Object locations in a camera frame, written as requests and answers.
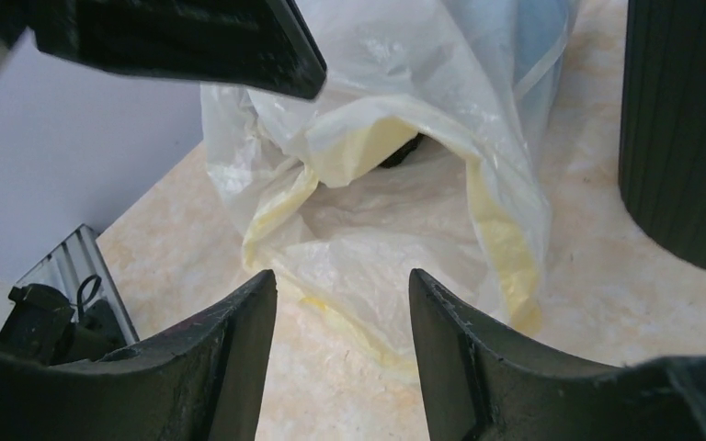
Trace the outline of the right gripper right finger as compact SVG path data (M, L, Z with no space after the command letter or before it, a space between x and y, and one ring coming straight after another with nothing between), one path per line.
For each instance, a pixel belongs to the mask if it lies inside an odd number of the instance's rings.
M613 367L539 343L421 269L409 303L433 440L706 440L706 356Z

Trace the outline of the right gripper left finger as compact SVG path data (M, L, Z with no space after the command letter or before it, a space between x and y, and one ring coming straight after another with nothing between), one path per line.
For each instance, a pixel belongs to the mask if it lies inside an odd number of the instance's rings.
M264 270L225 299L97 361L0 353L0 440L251 440L278 290Z

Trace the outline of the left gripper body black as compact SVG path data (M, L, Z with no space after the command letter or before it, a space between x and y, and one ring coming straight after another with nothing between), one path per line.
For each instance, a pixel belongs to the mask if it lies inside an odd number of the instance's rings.
M100 71L316 98L327 65L292 1L0 1L0 70L24 33Z

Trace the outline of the clear yellow-rimmed trash bag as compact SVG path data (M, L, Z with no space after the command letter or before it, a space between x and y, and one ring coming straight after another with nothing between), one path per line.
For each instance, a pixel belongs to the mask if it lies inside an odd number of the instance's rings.
M576 1L302 1L314 101L200 89L207 168L249 268L382 363L413 352L411 270L541 326L552 213L536 168Z

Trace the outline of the black plastic trash bin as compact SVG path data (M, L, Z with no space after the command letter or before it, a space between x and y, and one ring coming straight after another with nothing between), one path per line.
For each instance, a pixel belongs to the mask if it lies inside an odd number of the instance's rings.
M706 1L628 4L619 187L639 228L706 269Z

